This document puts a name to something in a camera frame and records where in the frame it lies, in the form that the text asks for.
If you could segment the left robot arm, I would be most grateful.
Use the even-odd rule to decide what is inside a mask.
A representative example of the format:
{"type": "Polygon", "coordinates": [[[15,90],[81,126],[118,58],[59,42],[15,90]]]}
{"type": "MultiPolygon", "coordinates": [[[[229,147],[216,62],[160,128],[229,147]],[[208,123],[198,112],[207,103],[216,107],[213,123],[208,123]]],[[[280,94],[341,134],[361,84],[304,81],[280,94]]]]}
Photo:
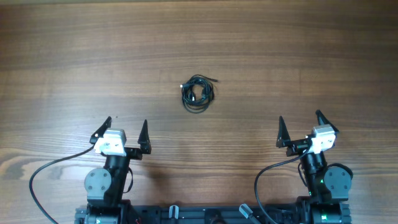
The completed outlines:
{"type": "Polygon", "coordinates": [[[75,223],[118,224],[140,223],[140,215],[133,209],[130,200],[124,200],[133,183],[125,190],[128,175],[133,175],[131,160],[142,160],[150,154],[152,146],[149,138],[148,122],[144,121],[137,140],[139,147],[126,146],[126,133],[123,129],[111,127],[112,118],[106,121],[91,135],[90,143],[96,153],[106,158],[102,168],[91,170],[85,177],[87,192],[86,208],[76,210],[75,223]]]}

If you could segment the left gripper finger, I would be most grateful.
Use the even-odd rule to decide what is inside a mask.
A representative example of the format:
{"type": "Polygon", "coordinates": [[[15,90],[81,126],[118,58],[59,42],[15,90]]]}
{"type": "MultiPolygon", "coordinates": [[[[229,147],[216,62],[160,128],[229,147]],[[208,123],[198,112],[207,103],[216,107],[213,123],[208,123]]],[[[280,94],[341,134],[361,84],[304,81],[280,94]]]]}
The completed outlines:
{"type": "Polygon", "coordinates": [[[99,138],[102,138],[105,131],[111,127],[112,117],[108,116],[105,122],[91,135],[90,144],[96,144],[99,138]]]}
{"type": "Polygon", "coordinates": [[[142,129],[139,135],[139,139],[137,140],[137,143],[140,145],[141,150],[151,150],[152,146],[150,143],[150,138],[149,138],[149,130],[148,130],[148,122],[145,119],[144,123],[142,125],[142,129]]]}

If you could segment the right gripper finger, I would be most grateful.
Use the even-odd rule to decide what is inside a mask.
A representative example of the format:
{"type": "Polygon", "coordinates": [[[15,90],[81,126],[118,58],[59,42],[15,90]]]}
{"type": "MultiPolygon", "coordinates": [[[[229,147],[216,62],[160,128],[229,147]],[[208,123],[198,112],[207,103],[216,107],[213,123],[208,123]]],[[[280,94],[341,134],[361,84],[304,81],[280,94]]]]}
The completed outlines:
{"type": "Polygon", "coordinates": [[[315,114],[317,116],[319,125],[330,125],[333,128],[335,134],[340,133],[340,131],[325,117],[325,115],[320,110],[316,110],[315,114]]]}
{"type": "Polygon", "coordinates": [[[291,145],[291,139],[285,121],[282,116],[279,116],[279,130],[277,135],[276,146],[277,147],[289,147],[291,145]]]}

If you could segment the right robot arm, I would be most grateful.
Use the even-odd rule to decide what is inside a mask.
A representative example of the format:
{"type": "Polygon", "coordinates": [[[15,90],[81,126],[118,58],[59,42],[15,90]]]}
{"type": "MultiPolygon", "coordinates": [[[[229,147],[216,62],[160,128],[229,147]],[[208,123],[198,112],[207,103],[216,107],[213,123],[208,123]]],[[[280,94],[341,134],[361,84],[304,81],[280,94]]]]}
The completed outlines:
{"type": "Polygon", "coordinates": [[[316,111],[318,125],[304,139],[291,140],[284,119],[279,118],[276,146],[285,147],[286,155],[299,156],[300,178],[308,196],[294,203],[275,205],[277,223],[336,223],[352,222],[349,205],[345,204],[352,185],[352,170],[339,163],[328,164],[324,152],[335,146],[339,130],[316,111]]]}

